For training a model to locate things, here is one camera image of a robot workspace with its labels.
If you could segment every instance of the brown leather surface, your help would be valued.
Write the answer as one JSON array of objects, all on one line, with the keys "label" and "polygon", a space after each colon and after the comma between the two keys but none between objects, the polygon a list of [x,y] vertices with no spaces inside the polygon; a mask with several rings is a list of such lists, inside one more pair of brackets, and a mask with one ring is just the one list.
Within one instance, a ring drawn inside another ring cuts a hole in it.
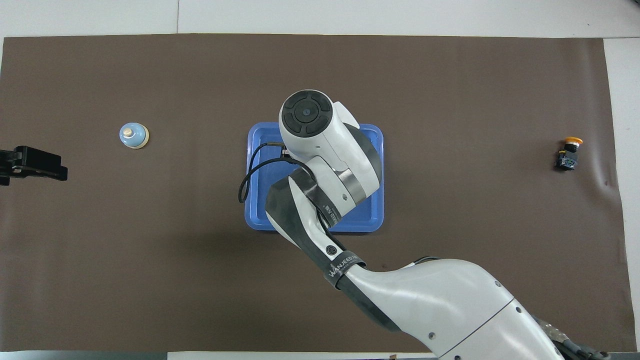
[{"label": "brown leather surface", "polygon": [[69,180],[0,188],[0,350],[425,351],[244,222],[247,132],[302,88],[385,135],[385,222],[340,236],[370,268],[473,261],[575,341],[635,350],[599,39],[7,38],[2,66],[1,148]]}]

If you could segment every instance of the black circular cap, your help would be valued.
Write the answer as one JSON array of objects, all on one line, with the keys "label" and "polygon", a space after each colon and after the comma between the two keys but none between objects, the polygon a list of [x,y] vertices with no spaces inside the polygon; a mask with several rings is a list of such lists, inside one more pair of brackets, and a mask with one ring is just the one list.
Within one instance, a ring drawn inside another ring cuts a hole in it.
[{"label": "black circular cap", "polygon": [[289,96],[282,106],[285,128],[301,138],[322,133],[333,117],[331,100],[321,92],[302,90]]}]

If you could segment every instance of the robotic arm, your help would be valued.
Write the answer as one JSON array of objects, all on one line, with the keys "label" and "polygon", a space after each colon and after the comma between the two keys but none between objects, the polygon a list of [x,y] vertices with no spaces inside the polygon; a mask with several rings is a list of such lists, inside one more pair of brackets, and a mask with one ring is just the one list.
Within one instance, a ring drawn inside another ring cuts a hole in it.
[{"label": "robotic arm", "polygon": [[480,266],[424,258],[373,272],[327,230],[380,186],[380,157],[339,102],[303,90],[282,105],[284,143],[306,164],[269,190],[274,228],[369,318],[403,331],[439,359],[563,359],[536,320]]}]

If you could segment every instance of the orange cap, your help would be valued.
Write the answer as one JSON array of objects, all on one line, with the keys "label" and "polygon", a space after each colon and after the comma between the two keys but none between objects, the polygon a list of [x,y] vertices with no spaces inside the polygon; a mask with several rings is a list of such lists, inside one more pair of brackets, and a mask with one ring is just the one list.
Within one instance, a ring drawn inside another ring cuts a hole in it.
[{"label": "orange cap", "polygon": [[581,138],[574,138],[573,136],[569,136],[568,138],[564,139],[564,142],[577,142],[579,144],[582,144],[582,139]]}]

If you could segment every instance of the blue tray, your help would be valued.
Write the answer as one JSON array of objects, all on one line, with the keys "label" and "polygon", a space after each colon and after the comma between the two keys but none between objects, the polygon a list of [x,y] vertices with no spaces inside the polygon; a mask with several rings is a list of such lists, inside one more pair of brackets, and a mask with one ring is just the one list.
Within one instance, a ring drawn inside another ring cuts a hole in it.
[{"label": "blue tray", "polygon": [[[380,160],[382,160],[383,164],[380,189],[356,206],[355,209],[351,210],[344,218],[342,218],[342,221],[331,228],[331,231],[343,233],[370,233],[378,230],[384,219],[385,172],[382,132],[377,126],[370,124],[361,124],[360,130],[367,135],[373,144],[373,147],[378,151],[378,154],[380,154]],[[246,152],[247,168],[249,167],[249,161],[251,160],[253,150],[264,142],[282,142],[277,122],[259,122],[249,130]],[[265,160],[277,158],[279,156],[279,147],[265,146],[260,150],[260,152],[258,152],[256,159],[253,161],[253,166],[258,165]],[[262,167],[252,175],[249,196],[244,204],[244,219],[251,228],[256,230],[275,230],[264,211],[267,192],[273,183],[289,175],[296,168],[296,165],[278,162]]]}]

